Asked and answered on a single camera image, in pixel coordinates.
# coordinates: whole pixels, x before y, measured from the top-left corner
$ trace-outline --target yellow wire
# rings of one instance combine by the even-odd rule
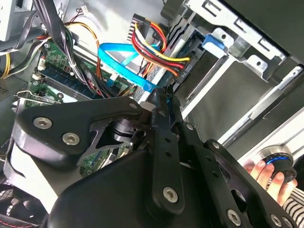
[[[5,78],[5,76],[7,76],[9,74],[9,71],[10,71],[10,55],[9,54],[6,54],[6,65],[5,65],[5,70],[4,70],[4,73],[2,75],[2,79]]]
[[[137,23],[135,23],[135,30],[139,31]],[[166,59],[168,61],[174,61],[174,62],[182,62],[182,61],[189,61],[190,58],[189,57],[185,57],[185,58],[171,58],[168,56],[163,55],[162,53],[158,52],[157,50],[155,50],[153,47],[151,47],[145,40],[141,39],[141,42],[148,48],[150,49],[152,52],[154,52],[155,54],[157,54],[158,56],[162,57],[163,59]]]

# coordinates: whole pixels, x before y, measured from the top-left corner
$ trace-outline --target black fan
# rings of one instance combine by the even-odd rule
[[[46,210],[41,202],[26,192],[8,184],[0,184],[0,192],[7,195],[0,199],[0,217],[9,221],[40,225],[46,215]]]

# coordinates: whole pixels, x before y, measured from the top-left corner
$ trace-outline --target striped sleeve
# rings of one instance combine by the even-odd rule
[[[293,218],[299,228],[304,228],[304,192],[295,188],[283,209]]]

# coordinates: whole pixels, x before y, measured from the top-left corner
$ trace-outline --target finger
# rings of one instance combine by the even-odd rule
[[[245,169],[249,174],[251,174],[253,168],[254,168],[254,165],[249,165],[249,166],[245,166],[245,167],[244,167],[244,169]]]
[[[284,174],[282,172],[278,172],[275,177],[272,179],[267,192],[274,198],[275,201],[278,200],[279,192],[282,187],[284,181]]]
[[[251,171],[250,175],[257,180],[257,178],[259,177],[261,171],[263,170],[263,168],[265,167],[265,162],[263,160],[260,160],[258,162],[258,164],[256,164],[256,166],[253,168],[253,170]]]
[[[272,163],[266,165],[266,167],[261,171],[257,182],[264,188],[266,189],[267,187],[267,183],[272,175],[272,173],[274,172],[275,167]]]
[[[286,200],[290,197],[291,192],[295,189],[295,187],[298,185],[298,182],[296,179],[294,179],[291,182],[288,182],[287,184],[283,184],[281,187],[281,190],[279,192],[279,196],[277,199],[277,202],[283,206],[286,202]]]

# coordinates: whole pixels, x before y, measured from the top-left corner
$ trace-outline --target black wire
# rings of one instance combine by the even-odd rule
[[[24,27],[22,29],[19,41],[18,41],[18,43],[17,43],[17,45],[15,47],[16,50],[19,50],[25,44],[25,42],[27,40],[27,37],[29,35],[29,31],[32,28],[33,20],[34,20],[36,14],[37,14],[37,12],[32,13],[30,15],[30,17],[28,18],[27,22],[25,23],[25,25],[24,25]]]
[[[143,58],[142,58],[142,63],[141,63],[141,66],[139,67],[139,71],[138,71],[138,73],[137,73],[137,75],[139,75],[140,74],[140,72],[141,72],[141,70],[142,70],[142,66],[143,66]]]
[[[29,63],[29,61],[30,61],[30,59],[31,59],[31,57],[32,57],[32,55],[33,55],[33,52],[34,52],[35,48],[36,48],[38,45],[40,45],[41,42],[42,42],[42,41],[34,42],[34,43],[32,44],[32,46],[29,48],[28,55],[26,56],[26,58],[24,59],[24,61],[23,61],[21,64],[19,64],[18,66],[16,66],[16,67],[14,67],[13,69],[11,69],[11,70],[9,71],[9,74],[13,74],[13,73],[17,72],[18,70],[20,70],[21,68],[23,68],[24,66],[26,66],[26,65]]]
[[[166,62],[168,64],[169,63],[178,63],[178,64],[184,65],[185,62],[169,61],[169,60],[163,59],[162,57],[156,55],[150,49],[145,47],[145,45],[138,39],[138,36],[137,36],[136,33],[134,33],[134,36],[135,36],[136,42],[140,44],[140,46],[143,48],[143,50],[146,51],[146,52],[149,52],[155,58],[155,59],[153,59],[155,62],[159,62],[159,60],[160,60],[160,61]]]
[[[151,57],[149,57],[148,55],[146,55],[146,53],[144,53],[137,45],[138,45],[138,40],[136,40],[136,38],[135,38],[135,47],[134,47],[134,49],[136,50],[136,51],[140,51],[149,61],[151,61],[152,62],[152,64],[153,64],[153,62],[157,62],[157,61],[155,61],[155,59],[153,59],[153,58],[151,58]],[[173,69],[176,73],[178,72],[178,70],[179,69],[177,69],[176,70],[176,67],[174,67],[174,66],[171,66],[171,65],[168,65],[168,64],[165,64],[165,63],[159,63],[161,66],[165,66],[165,67],[167,67],[167,68],[171,68],[171,69]]]

